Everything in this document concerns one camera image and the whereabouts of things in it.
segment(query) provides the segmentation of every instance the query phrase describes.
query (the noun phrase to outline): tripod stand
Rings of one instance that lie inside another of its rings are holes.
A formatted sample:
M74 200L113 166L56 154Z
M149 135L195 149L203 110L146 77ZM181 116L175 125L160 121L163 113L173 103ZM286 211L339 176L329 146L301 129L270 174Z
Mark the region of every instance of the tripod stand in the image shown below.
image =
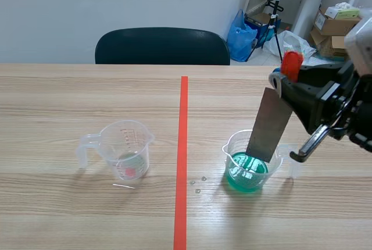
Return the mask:
M271 15L269 25L266 27L266 30L265 30L264 34L260 37L260 39L258 40L257 43L260 44L262 39L264 38L264 41L262 42L262 46L261 46L261 49L262 49L264 43L266 42L267 35L269 34L269 30L274 29L274 35L275 35L275 39L277 41L277 46L278 46L279 55L280 55L280 61L283 62L283 58L282 58L282 54L281 54L281 50L280 50L280 46L279 46L278 28L277 28L277 24L278 24L278 14L277 14L277 12L278 12L278 9L280 9L280 8L281 8L281 10L279 10L279 11L282 11L282 7L279 6L279 1L280 0L275 0L275 4L273 6L274 10L273 10L273 14ZM271 4L272 4L272 2L270 0L267 0L267 5L271 5ZM255 47L253 48L253 50L249 54L246 61L248 61L248 59L251 57L251 55L255 51L256 47L257 46L255 45Z

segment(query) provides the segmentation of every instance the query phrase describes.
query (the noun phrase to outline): cardboard box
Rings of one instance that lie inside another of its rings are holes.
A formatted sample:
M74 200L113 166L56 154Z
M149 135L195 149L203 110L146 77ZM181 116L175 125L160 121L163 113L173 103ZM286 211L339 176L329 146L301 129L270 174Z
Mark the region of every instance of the cardboard box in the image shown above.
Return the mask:
M318 53L327 58L346 57L344 36L324 36L313 28L310 32Z
M332 19L351 19L352 17L358 17L359 9L338 9L336 7L329 7L324 14Z
M346 36L351 29L360 22L360 18L332 19L319 10L315 19L315 28L324 36Z

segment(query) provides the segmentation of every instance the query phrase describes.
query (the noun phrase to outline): green liquid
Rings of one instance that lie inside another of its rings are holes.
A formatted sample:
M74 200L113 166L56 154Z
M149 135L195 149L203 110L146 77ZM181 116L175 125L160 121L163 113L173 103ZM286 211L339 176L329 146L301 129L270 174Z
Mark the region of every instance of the green liquid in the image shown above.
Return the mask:
M267 176L265 174L260 176L259 174L268 172L264 161L248 156L245 152L234 154L232 159L245 170L258 173L250 174L230 162L226 170L226 177L232 187L242 192L254 192L263 185Z

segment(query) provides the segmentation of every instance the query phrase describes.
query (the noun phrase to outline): floor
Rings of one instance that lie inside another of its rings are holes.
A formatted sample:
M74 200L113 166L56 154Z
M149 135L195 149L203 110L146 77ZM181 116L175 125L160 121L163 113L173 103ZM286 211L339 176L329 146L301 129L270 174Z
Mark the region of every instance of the floor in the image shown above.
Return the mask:
M247 62L231 60L231 66L280 66L280 58L264 52L261 48L256 49Z

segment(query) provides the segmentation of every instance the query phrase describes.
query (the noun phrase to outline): metal plate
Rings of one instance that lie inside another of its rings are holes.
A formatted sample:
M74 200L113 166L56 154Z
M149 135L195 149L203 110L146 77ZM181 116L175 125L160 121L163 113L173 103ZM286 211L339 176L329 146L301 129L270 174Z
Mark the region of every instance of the metal plate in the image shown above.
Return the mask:
M291 114L276 91L265 88L246 154L269 163Z

